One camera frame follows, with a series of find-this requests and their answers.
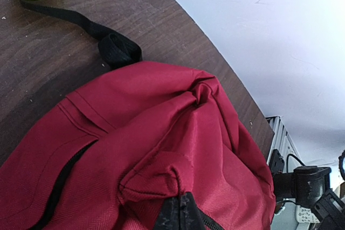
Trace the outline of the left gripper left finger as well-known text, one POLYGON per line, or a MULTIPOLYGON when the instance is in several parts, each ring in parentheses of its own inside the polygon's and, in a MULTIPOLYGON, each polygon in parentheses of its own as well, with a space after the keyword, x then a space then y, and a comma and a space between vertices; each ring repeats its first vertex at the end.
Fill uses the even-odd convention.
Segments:
POLYGON ((180 228, 180 204, 177 197, 164 201, 157 217, 153 230, 179 230, 180 228))

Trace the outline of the red backpack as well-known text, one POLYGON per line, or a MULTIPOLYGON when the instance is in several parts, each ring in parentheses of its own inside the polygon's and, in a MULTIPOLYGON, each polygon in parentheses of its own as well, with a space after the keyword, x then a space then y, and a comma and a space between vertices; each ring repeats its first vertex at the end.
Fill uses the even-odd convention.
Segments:
POLYGON ((273 179, 218 79, 142 60, 78 12, 23 7, 82 27, 112 70, 62 99, 1 166, 1 229, 153 229, 192 193, 205 229, 270 229, 273 179))

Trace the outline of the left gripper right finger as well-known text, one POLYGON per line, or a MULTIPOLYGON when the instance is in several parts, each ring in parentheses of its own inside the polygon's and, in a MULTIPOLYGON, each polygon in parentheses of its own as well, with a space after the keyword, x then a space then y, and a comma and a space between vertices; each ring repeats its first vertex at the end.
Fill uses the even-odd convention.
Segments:
POLYGON ((205 230, 203 219, 190 192, 181 196, 181 229, 205 230))

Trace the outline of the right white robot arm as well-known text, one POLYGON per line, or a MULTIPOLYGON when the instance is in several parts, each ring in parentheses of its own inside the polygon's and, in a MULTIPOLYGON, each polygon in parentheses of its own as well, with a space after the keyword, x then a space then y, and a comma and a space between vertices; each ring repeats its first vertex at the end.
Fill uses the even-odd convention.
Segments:
POLYGON ((277 204, 292 202, 310 209, 320 229, 344 229, 344 202, 330 187, 329 167, 306 166, 294 154, 274 149, 269 162, 277 204))

